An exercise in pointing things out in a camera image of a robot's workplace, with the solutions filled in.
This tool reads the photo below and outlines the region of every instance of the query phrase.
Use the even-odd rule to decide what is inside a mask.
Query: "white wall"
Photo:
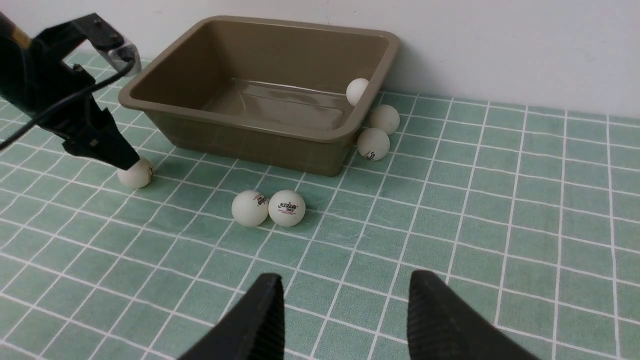
[[[390,88],[640,117],[638,0],[3,0],[0,10],[30,35],[97,12],[147,57],[213,15],[384,29],[403,41]]]

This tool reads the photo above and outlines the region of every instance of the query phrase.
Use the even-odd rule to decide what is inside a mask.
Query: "white ping pong ball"
[[[358,137],[357,146],[358,152],[363,158],[378,161],[387,155],[391,143],[389,136],[384,131],[370,127],[362,131]]]
[[[360,101],[360,98],[362,97],[362,94],[364,93],[364,90],[367,88],[368,84],[369,80],[363,78],[355,79],[349,83],[349,86],[347,86],[346,95],[347,101],[349,101],[352,106],[356,106],[358,101]]]
[[[307,211],[305,200],[292,190],[276,192],[269,201],[269,216],[280,226],[294,226],[302,220]]]
[[[145,187],[151,182],[154,175],[154,169],[149,160],[140,156],[140,160],[128,170],[118,169],[118,179],[120,182],[131,189],[139,189]]]
[[[384,131],[387,135],[391,135],[398,130],[400,126],[400,114],[391,105],[380,105],[369,116],[369,126]]]
[[[269,215],[269,200],[253,190],[241,192],[231,203],[231,215],[242,226],[258,226]]]

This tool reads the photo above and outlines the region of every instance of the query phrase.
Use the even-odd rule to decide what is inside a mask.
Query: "plastic tub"
[[[219,16],[120,92],[177,147],[334,176],[398,51],[386,31]],[[345,91],[369,80],[360,102]]]

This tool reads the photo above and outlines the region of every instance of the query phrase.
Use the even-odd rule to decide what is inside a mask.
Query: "black cable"
[[[120,80],[120,78],[125,76],[129,71],[131,71],[131,69],[133,69],[135,64],[136,62],[134,59],[132,58],[127,59],[127,66],[125,66],[122,70],[118,71],[115,75],[105,80],[102,80],[99,83],[93,84],[92,86],[87,86],[86,88],[80,91],[74,92],[73,94],[65,97],[64,99],[46,108],[44,111],[41,111],[40,113],[36,114],[29,122],[24,124],[15,133],[11,134],[7,139],[5,139],[2,143],[0,143],[0,151],[5,150],[13,142],[16,142],[19,138],[23,137],[29,130],[31,130],[32,127],[36,126],[42,119],[49,117],[54,113],[56,113],[57,111],[60,111],[63,108],[66,108],[68,105],[71,105],[72,103],[80,99],[83,99],[85,97],[91,96],[93,92],[96,92],[102,88],[106,88],[107,86]]]

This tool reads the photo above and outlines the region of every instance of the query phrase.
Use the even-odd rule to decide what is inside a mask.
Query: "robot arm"
[[[96,84],[82,66],[63,59],[88,40],[117,71]],[[64,140],[71,155],[93,158],[122,170],[140,157],[120,134],[108,109],[101,110],[92,92],[122,76],[140,72],[138,50],[93,13],[29,38],[0,12],[0,97],[31,117],[0,151],[38,125]]]

